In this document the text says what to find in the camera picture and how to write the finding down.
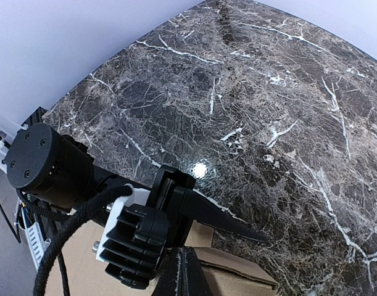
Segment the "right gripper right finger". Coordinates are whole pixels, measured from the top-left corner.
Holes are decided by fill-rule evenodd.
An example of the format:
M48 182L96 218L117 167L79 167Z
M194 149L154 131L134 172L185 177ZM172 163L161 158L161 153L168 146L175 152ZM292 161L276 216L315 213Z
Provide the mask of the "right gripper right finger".
M213 296L195 250L184 248L183 258L183 295Z

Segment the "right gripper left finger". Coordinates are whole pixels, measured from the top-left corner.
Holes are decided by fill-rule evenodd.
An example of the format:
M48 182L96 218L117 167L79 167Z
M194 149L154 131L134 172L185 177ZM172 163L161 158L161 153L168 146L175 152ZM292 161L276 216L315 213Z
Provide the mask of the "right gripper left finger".
M166 256L152 296L178 296L183 294L182 250L182 248L173 248Z

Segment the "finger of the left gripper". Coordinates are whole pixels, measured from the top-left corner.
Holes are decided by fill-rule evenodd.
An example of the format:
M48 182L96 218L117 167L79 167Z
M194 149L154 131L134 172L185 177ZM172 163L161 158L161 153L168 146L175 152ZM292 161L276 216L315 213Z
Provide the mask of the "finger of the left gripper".
M187 189L184 194L184 214L199 223L235 234L246 239L266 243L268 239L252 228L243 225L227 208L214 199Z

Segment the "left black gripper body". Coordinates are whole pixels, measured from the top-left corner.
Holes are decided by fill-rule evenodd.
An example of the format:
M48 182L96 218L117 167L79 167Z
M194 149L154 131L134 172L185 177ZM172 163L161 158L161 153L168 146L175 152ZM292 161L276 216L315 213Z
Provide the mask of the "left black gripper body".
M185 245L193 219L183 214L183 201L186 190L193 189L195 183L191 175L167 165L162 165L157 172L146 206L167 214L171 224L167 247Z

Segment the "brown cardboard box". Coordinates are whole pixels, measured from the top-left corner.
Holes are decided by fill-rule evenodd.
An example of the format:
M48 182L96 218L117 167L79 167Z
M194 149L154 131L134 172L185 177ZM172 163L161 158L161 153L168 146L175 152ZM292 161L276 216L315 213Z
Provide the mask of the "brown cardboard box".
M151 295L154 279L145 290L124 286L105 272L106 263L96 260L92 247L103 229L84 224L64 245L71 295ZM212 247L213 229L194 222L186 245L193 247L214 295L275 295L278 283L258 264Z

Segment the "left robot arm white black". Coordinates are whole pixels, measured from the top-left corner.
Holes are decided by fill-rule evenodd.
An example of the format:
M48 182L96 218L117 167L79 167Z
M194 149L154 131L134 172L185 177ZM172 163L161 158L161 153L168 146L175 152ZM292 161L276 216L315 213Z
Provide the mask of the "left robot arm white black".
M239 224L196 192L192 176L163 165L153 185L147 187L96 166L84 144L45 123L19 129L1 163L10 185L19 193L59 208L77 208L99 193L128 186L130 195L96 215L96 221L105 227L105 247L179 247L185 243L193 221L265 242L263 235Z

